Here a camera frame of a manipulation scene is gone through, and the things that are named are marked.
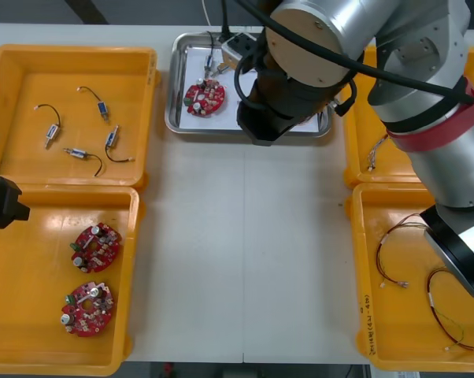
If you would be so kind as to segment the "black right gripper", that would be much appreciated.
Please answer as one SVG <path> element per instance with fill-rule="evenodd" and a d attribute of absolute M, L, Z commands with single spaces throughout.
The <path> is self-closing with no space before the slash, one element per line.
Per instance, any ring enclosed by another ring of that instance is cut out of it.
<path fill-rule="evenodd" d="M 251 136 L 270 136 L 267 141 L 254 138 L 253 144 L 256 146 L 273 146 L 278 136 L 295 126 L 294 121 L 294 118 L 283 118 L 270 110 L 253 109 L 243 102 L 237 110 L 237 123 L 243 131 Z"/>

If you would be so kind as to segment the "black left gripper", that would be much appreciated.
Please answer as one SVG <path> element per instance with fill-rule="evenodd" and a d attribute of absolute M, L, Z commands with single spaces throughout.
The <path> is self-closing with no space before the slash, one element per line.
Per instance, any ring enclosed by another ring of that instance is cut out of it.
<path fill-rule="evenodd" d="M 18 200 L 20 188 L 11 180 L 0 177 L 0 228 L 6 228 L 14 221 L 27 221 L 30 208 Z"/>

